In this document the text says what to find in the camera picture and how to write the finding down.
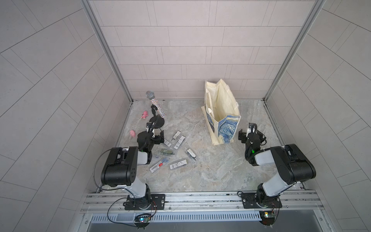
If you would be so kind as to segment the clear compass case white label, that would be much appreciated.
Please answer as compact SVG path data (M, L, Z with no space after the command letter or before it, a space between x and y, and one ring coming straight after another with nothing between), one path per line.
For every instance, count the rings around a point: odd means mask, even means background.
M178 142L174 146L174 149L175 150L177 150L181 146L181 144L183 143L183 141L185 140L185 138L186 137L184 135L181 135L181 137L179 138Z

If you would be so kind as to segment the clear compass case gold label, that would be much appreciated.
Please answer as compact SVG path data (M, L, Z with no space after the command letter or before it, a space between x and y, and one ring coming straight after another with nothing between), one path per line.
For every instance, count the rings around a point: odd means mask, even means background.
M196 160L196 154L194 153L194 151L190 148L186 149L186 153L194 160Z

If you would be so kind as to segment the clear compass case wide label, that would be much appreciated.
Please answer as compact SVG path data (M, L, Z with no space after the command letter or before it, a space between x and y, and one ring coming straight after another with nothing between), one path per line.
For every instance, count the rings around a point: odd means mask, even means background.
M186 166L186 165L188 165L188 164L189 164L188 159L180 159L180 160L177 160L177 161L171 163L171 164L169 165L169 169L170 169L171 171L173 171L173 170L175 170L175 169L178 169L178 168L184 167L184 166Z

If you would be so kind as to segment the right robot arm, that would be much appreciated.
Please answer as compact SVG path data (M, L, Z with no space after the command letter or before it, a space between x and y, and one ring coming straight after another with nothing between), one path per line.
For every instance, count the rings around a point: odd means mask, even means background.
M296 183L314 179L317 175L315 167L302 153L296 144L261 147L266 144L267 138L257 129L257 124L249 123L248 131L240 130L238 140L245 144L245 159L252 166L275 164L277 173L268 181L258 185L253 197L247 202L260 208L279 208L279 196Z

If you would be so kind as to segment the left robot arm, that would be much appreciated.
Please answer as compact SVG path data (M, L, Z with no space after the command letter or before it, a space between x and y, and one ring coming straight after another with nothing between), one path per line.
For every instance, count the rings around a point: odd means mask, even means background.
M137 147L112 148L102 169L100 180L113 190L126 190L129 195L123 204L126 210L147 210L152 205L151 192L147 184L136 177L139 165L149 165L152 160L152 148L164 142L164 132L154 135L164 120L155 122L152 118L147 123L147 130L138 134Z

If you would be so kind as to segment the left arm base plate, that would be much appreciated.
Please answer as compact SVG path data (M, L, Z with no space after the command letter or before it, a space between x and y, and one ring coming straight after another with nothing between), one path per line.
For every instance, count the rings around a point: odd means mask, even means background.
M142 198L130 198L123 203L125 210L163 210L165 205L165 194L151 194Z

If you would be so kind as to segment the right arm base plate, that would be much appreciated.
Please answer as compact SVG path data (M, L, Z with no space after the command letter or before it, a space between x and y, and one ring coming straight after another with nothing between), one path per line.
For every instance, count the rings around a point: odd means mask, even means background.
M238 191L237 195L241 198L244 209L252 208L282 208L279 196L269 197L264 192L242 192Z

